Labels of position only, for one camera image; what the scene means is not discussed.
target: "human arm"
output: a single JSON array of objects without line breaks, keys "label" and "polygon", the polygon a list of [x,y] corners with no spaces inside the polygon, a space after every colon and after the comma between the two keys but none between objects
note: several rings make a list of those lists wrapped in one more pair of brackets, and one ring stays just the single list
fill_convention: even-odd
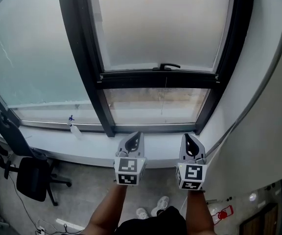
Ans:
[{"label": "human arm", "polygon": [[96,208],[83,235],[114,234],[118,226],[127,186],[113,185],[103,201]]},{"label": "human arm", "polygon": [[214,223],[202,191],[188,190],[188,235],[215,235]]}]

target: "office chair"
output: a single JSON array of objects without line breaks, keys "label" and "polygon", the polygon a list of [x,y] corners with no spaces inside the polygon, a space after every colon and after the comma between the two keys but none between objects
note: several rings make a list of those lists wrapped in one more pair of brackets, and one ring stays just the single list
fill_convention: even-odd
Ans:
[{"label": "office chair", "polygon": [[11,161],[8,160],[4,166],[4,177],[8,179],[10,171],[17,172],[16,187],[19,192],[40,202],[45,201],[48,192],[53,206],[58,206],[58,203],[54,201],[49,184],[59,183],[71,187],[69,181],[52,179],[52,177],[56,177],[56,174],[52,174],[52,171],[58,161],[54,160],[49,165],[46,155],[29,147],[18,127],[2,112],[0,112],[0,134],[16,155],[25,156],[25,158],[22,158],[19,168],[12,167]]}]

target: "floor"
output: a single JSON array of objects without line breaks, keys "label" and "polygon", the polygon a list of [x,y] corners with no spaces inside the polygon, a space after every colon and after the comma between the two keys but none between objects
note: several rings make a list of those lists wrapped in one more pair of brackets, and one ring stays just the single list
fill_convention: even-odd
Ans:
[{"label": "floor", "polygon": [[[12,156],[14,164],[19,165],[21,158]],[[59,206],[54,207],[47,196],[44,202],[37,202],[19,193],[32,220],[36,223],[38,219],[54,225],[59,231],[64,231],[63,225],[56,222],[61,219],[69,223],[85,227],[95,208],[106,195],[109,187],[113,184],[114,170],[109,168],[92,167],[87,165],[60,162],[54,171],[59,177],[70,178],[72,187],[66,185],[52,184],[54,198]],[[16,195],[13,182],[3,177],[4,171],[0,168],[0,214],[21,235],[35,235],[35,228],[29,220],[23,205]],[[17,174],[10,173],[16,182]],[[239,224],[258,212],[258,204],[265,200],[281,202],[280,184],[270,191],[260,189],[256,191],[255,201],[249,201],[249,195],[232,198],[229,202],[222,201],[209,203],[211,214],[232,205],[234,214],[223,219],[215,226],[218,235],[238,234]],[[129,187],[123,206],[120,222],[135,218],[138,207],[144,207],[148,212],[156,206],[158,199],[167,195],[170,197],[170,205],[180,209],[187,195],[187,191],[179,190],[176,184],[175,169],[149,169],[145,171],[142,182],[137,187]],[[184,216],[186,204],[181,211]],[[48,233],[55,230],[41,221],[40,223]]]}]

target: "cable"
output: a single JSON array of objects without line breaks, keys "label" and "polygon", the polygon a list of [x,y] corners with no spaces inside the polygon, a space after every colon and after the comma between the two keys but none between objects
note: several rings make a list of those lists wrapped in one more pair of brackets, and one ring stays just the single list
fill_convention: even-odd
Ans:
[{"label": "cable", "polygon": [[44,221],[43,219],[38,219],[37,223],[36,223],[36,226],[38,227],[38,224],[39,224],[39,221],[43,221],[44,223],[50,225],[51,227],[53,227],[53,229],[57,232],[59,232],[59,230],[57,230],[52,224],[50,223],[47,223],[46,221]]},{"label": "cable", "polygon": [[9,175],[9,177],[10,177],[10,179],[13,181],[13,185],[14,185],[15,192],[16,192],[17,196],[19,197],[19,199],[21,200],[21,202],[22,202],[22,204],[23,204],[23,208],[24,208],[25,212],[27,213],[27,215],[28,215],[29,219],[31,220],[32,224],[34,225],[35,229],[37,229],[37,230],[39,231],[39,229],[37,228],[37,226],[36,226],[36,225],[35,225],[35,223],[33,222],[32,218],[30,217],[30,215],[29,215],[29,213],[28,213],[27,209],[25,208],[25,206],[24,206],[24,202],[23,202],[22,198],[21,198],[21,197],[18,195],[18,193],[17,193],[17,190],[16,190],[16,186],[15,186],[15,182],[14,182],[14,180],[12,179],[12,177],[11,177],[10,175]]},{"label": "cable", "polygon": [[185,202],[186,202],[187,198],[188,198],[188,197],[186,197],[186,198],[185,198],[185,200],[184,200],[184,203],[182,204],[182,206],[181,206],[181,208],[180,208],[180,211],[179,211],[179,213],[181,213],[181,211],[182,211],[182,208],[184,207],[184,205],[185,205]]},{"label": "cable", "polygon": [[[83,230],[81,230],[81,231],[78,231],[78,232],[76,232],[76,233],[69,233],[69,232],[67,232],[67,224],[64,224],[65,231],[64,231],[64,232],[60,232],[60,231],[57,230],[52,224],[47,223],[47,222],[44,221],[43,219],[38,219],[37,223],[35,224],[35,223],[33,222],[32,218],[30,217],[30,215],[29,215],[27,209],[25,208],[24,202],[23,202],[22,198],[21,198],[21,197],[18,195],[18,193],[17,193],[14,180],[12,179],[12,177],[11,177],[9,174],[8,174],[8,176],[9,176],[10,179],[13,181],[13,185],[14,185],[15,192],[16,192],[17,196],[19,197],[19,199],[21,200],[25,212],[27,213],[29,219],[31,220],[32,224],[34,225],[34,227],[35,227],[35,229],[36,229],[36,231],[34,231],[35,235],[41,234],[41,232],[44,232],[45,234],[48,234],[48,235],[54,235],[54,234],[56,234],[56,233],[61,233],[61,234],[77,234],[77,233],[80,233],[80,232],[83,231]],[[54,230],[56,230],[56,232],[54,232],[54,233],[47,233],[47,232],[45,232],[45,231],[41,231],[40,229],[38,229],[38,228],[37,228],[37,224],[38,224],[38,222],[39,222],[40,220],[43,221],[43,222],[45,222],[45,223],[47,223],[47,224],[49,224],[49,225],[51,225],[51,226],[54,228]]]}]

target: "shoe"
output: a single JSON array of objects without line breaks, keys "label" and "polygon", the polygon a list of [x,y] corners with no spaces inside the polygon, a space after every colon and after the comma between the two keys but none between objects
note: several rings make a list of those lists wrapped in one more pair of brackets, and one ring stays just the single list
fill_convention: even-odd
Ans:
[{"label": "shoe", "polygon": [[155,207],[152,211],[151,211],[151,216],[152,217],[156,217],[157,216],[157,211],[158,210],[163,210],[165,211],[167,206],[169,203],[169,197],[167,196],[163,196],[159,199],[159,201],[157,202],[157,207]]},{"label": "shoe", "polygon": [[138,219],[147,219],[147,218],[149,218],[149,215],[147,214],[147,212],[146,212],[146,210],[144,208],[137,209],[136,214],[138,216]]}]

